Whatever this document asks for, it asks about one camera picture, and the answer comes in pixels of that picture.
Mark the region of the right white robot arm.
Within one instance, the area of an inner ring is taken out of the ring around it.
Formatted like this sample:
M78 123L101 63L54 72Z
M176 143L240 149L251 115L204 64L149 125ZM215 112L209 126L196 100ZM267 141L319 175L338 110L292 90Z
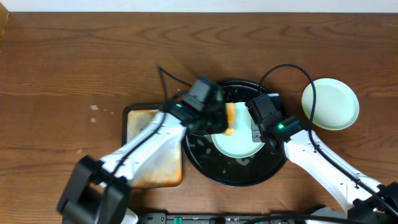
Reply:
M333 152L297 117L253 121L252 128L271 152L308 172L329 192L347 219L361 223L397 223L397 182L383 185Z

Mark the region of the yellow plate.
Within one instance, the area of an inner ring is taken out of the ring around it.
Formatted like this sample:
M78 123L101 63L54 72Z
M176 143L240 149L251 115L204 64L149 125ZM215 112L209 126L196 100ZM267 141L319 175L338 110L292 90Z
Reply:
M352 122L345 122L345 123L327 123L322 121L313 121L313 123L318 126L319 128L331 130L331 131L338 131L342 129L346 129L350 127L353 123Z

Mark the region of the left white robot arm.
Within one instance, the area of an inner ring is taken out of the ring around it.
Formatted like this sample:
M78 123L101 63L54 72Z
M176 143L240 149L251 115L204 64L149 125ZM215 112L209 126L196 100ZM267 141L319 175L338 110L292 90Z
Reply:
M200 111L175 100L163 105L154 120L117 151L76 164L57 204L68 223L137 223L128 206L131 187L161 153L179 144L186 132L224 133L231 129L232 103L206 106Z

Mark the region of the yellow green scrub sponge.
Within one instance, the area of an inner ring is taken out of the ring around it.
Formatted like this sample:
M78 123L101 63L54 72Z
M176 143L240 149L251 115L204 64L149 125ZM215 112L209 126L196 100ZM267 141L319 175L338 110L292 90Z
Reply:
M231 136L234 133L234 119L235 119L235 107L234 103L226 103L226 115L227 115L227 122L228 127L226 131L223 133L226 136Z

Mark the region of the light blue plate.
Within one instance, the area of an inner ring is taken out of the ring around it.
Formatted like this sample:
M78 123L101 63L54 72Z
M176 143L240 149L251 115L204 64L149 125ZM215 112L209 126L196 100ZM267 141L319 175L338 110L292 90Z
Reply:
M264 143L254 142L252 137L252 118L246 108L245 102L233 103L234 121L233 133L212 134L211 138L215 147L224 155L232 158L244 158L255 154Z
M313 83L316 93L308 85L302 94L302 108L306 116L310 116L313 98L316 98L313 121L354 123L357 120L359 101L348 85L332 78L321 78Z

